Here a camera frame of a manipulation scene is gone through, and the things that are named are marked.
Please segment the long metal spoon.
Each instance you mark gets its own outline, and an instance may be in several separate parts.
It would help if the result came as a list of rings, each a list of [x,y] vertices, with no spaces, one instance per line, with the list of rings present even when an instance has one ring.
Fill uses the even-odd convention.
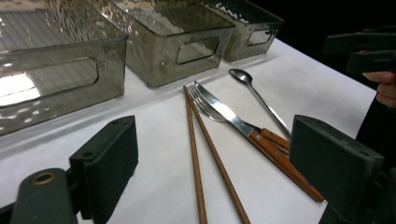
[[[252,85],[252,82],[253,82],[252,76],[248,72],[246,72],[242,69],[236,69],[236,68],[230,69],[229,74],[233,78],[235,78],[239,82],[247,85],[250,88],[250,90],[253,92],[253,94],[258,98],[258,100],[262,103],[264,108],[268,111],[268,113],[273,118],[273,120],[277,123],[279,128],[283,131],[283,133],[287,136],[287,138],[290,139],[291,132],[290,132],[288,126],[286,125],[285,121],[276,113],[276,111],[271,106],[269,106],[266,103],[266,101],[262,98],[262,96],[255,90],[255,88]]]

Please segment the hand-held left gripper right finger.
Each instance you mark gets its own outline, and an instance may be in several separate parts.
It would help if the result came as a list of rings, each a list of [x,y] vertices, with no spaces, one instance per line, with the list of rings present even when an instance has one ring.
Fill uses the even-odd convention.
[[[370,182],[384,157],[326,122],[303,115],[293,119],[290,162],[346,222],[367,206]]]

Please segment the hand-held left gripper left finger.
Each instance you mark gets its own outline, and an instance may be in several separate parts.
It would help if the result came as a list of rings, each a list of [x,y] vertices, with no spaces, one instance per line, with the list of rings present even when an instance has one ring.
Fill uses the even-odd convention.
[[[135,117],[110,121],[69,162],[76,209],[84,219],[106,224],[138,164]]]

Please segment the brown wooden chopstick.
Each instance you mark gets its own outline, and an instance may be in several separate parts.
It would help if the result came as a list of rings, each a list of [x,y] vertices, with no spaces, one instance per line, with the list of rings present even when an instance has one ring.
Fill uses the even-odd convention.
[[[189,138],[190,138],[190,146],[191,146],[191,159],[192,159],[192,169],[193,169],[193,177],[194,177],[198,218],[200,224],[207,224],[207,217],[205,210],[205,196],[202,186],[200,164],[199,164],[197,146],[195,141],[195,132],[194,132],[194,126],[192,120],[192,108],[190,103],[190,96],[187,94],[186,89],[184,89],[184,96],[186,100],[186,111],[187,111],[188,130],[189,130]]]
[[[187,94],[190,96],[188,88],[186,86],[183,87],[183,91],[184,89],[187,90]],[[204,135],[205,141],[209,147],[210,153],[213,157],[213,160],[215,162],[215,164],[218,167],[220,176],[222,178],[222,181],[224,183],[225,188],[227,189],[229,196],[233,202],[233,206],[240,218],[240,221],[242,224],[250,224],[250,220],[248,218],[248,214],[245,211],[244,206],[242,205],[239,196],[233,186],[233,182],[231,180],[231,178],[229,177],[226,168],[223,165],[223,162],[219,156],[219,153],[210,137],[209,132],[207,131],[207,128],[205,126],[205,123],[203,122],[200,113],[198,112],[197,106],[195,105],[195,103],[192,101],[192,98],[190,96],[190,103],[191,103],[191,108],[192,108],[192,115],[196,117],[198,125],[202,131],[202,134]]]

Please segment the clear smoky plastic bin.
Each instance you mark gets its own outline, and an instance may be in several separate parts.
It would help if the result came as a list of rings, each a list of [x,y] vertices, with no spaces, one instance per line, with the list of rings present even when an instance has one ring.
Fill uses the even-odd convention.
[[[0,136],[122,95],[126,39],[89,0],[0,0]]]
[[[223,59],[234,62],[266,54],[284,20],[248,0],[203,0],[205,6],[234,24]]]
[[[88,0],[128,35],[126,64],[151,88],[219,66],[234,25],[204,0]]]

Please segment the wooden-handled fork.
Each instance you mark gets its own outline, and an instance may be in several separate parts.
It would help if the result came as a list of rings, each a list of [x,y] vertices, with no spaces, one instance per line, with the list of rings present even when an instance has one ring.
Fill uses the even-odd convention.
[[[226,119],[233,121],[240,119],[226,104],[210,93],[198,81],[195,81],[193,88],[200,94]],[[280,151],[269,140],[262,138],[256,131],[243,134],[263,155],[265,155],[279,170],[281,170],[290,180],[292,180],[301,190],[303,190],[315,202],[321,203],[324,197],[297,171],[290,163],[289,155]]]

